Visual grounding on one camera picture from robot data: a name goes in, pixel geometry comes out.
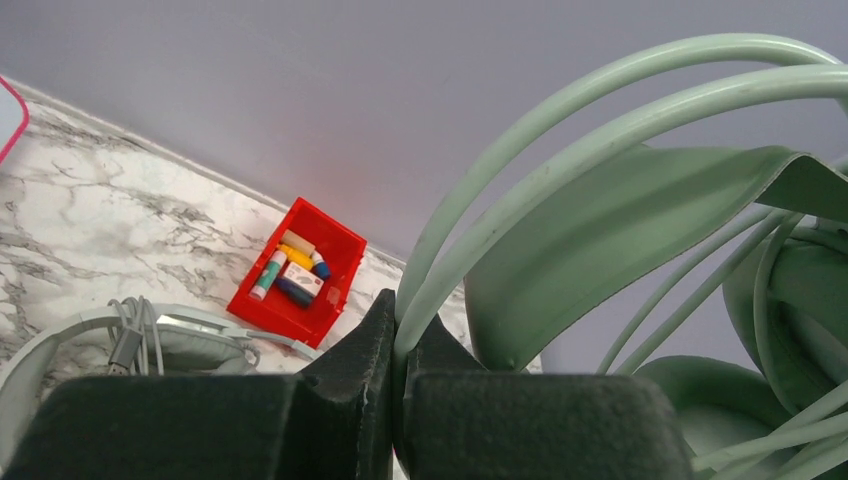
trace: blue cap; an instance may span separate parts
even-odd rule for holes
[[[321,280],[330,278],[330,267],[325,262],[319,262],[312,266],[312,273]]]
[[[286,295],[288,295],[288,297],[298,306],[306,308],[312,304],[313,297],[294,283],[291,283],[284,278],[278,278],[274,280],[274,285],[279,287],[280,290],[286,292]]]

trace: glue stick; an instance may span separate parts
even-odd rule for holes
[[[283,265],[285,264],[286,254],[281,251],[274,252],[274,254],[271,255],[271,260],[268,260],[268,265],[265,266],[265,270],[262,270],[262,275],[259,276],[259,280],[257,280],[253,288],[250,289],[251,298],[264,300],[265,295],[268,294],[268,289],[271,288],[271,285],[274,283],[274,279],[277,278],[277,274],[280,273],[280,270],[283,269]]]

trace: pink edge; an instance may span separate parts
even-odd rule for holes
[[[29,124],[29,110],[26,108],[26,103],[24,102],[24,99],[20,96],[18,92],[15,91],[14,88],[12,88],[11,85],[9,85],[8,83],[6,83],[5,80],[3,80],[3,77],[0,77],[0,85],[5,87],[6,90],[8,90],[9,93],[11,93],[12,96],[18,100],[18,103],[21,104],[21,109],[24,111],[23,121],[18,126],[17,130],[15,130],[15,133],[12,135],[12,138],[9,139],[6,145],[3,146],[3,149],[0,150],[0,162],[2,162],[3,159],[6,158],[6,154],[9,153],[9,150],[11,150],[15,143],[18,141],[18,139],[21,138],[21,135],[23,135],[26,126]]]

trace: cable connector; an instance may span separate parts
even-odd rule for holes
[[[138,354],[141,346],[141,333],[130,328],[121,331],[121,338],[115,344],[112,355],[109,356],[109,375],[127,376],[130,373],[130,365]]]

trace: light green headphones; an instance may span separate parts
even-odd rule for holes
[[[435,261],[483,188],[554,125],[630,83],[728,60],[780,67],[671,95],[596,129],[519,182]],[[483,152],[421,233],[398,290],[394,381],[404,381],[408,352],[463,278],[475,355],[490,369],[519,370],[592,308],[705,242],[637,311],[599,368],[607,373],[683,276],[753,229],[616,373],[664,389],[699,479],[848,479],[840,467],[848,460],[848,327],[841,321],[848,234],[833,223],[848,224],[848,182],[839,173],[848,161],[834,170],[784,147],[643,145],[729,110],[814,97],[848,98],[848,67],[791,39],[730,34],[640,52],[548,98]],[[751,203],[771,208],[731,222]],[[819,228],[796,228],[804,215],[823,219]],[[722,284],[733,325],[762,375],[694,357],[642,366]]]

